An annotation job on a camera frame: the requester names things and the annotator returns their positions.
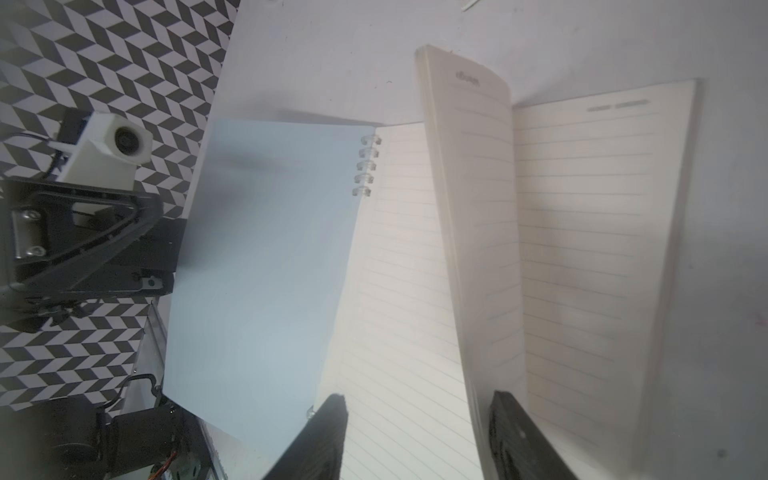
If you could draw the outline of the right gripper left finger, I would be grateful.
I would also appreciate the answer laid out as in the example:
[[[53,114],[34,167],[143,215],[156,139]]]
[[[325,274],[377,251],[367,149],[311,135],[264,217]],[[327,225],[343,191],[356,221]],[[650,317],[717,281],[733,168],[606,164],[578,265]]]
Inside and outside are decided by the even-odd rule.
[[[265,480],[338,480],[348,424],[345,398],[330,395],[264,476]]]

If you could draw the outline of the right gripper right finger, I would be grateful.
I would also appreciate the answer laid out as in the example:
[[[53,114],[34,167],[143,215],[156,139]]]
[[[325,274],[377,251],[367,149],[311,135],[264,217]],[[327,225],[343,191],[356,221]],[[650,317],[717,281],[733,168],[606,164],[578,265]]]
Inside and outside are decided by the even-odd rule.
[[[499,479],[577,479],[510,392],[494,392],[489,415],[489,443]]]

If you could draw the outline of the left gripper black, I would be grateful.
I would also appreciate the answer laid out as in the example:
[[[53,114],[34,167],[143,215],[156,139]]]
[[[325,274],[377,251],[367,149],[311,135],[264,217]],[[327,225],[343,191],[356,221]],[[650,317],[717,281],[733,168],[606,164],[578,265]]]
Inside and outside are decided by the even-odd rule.
[[[186,221],[162,216],[156,194],[2,180],[1,324],[40,330],[171,293]]]

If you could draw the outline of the large white spiral notebook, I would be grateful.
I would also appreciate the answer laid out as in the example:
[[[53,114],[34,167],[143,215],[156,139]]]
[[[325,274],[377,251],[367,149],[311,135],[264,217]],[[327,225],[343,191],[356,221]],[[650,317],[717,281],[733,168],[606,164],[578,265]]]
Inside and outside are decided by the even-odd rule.
[[[415,61],[420,123],[211,125],[164,394],[259,477],[339,394],[339,479],[499,479],[506,391],[577,479],[640,478],[697,83],[517,109]]]

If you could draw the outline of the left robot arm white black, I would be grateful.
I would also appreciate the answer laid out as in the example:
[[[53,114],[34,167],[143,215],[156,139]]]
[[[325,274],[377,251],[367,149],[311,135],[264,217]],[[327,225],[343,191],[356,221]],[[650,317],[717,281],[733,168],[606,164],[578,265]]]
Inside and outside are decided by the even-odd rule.
[[[102,300],[174,287],[186,223],[156,194],[7,178],[1,183],[1,323],[36,333],[93,313]],[[212,479],[200,421],[146,375],[150,408],[111,416],[82,395],[5,414],[1,464],[25,479]]]

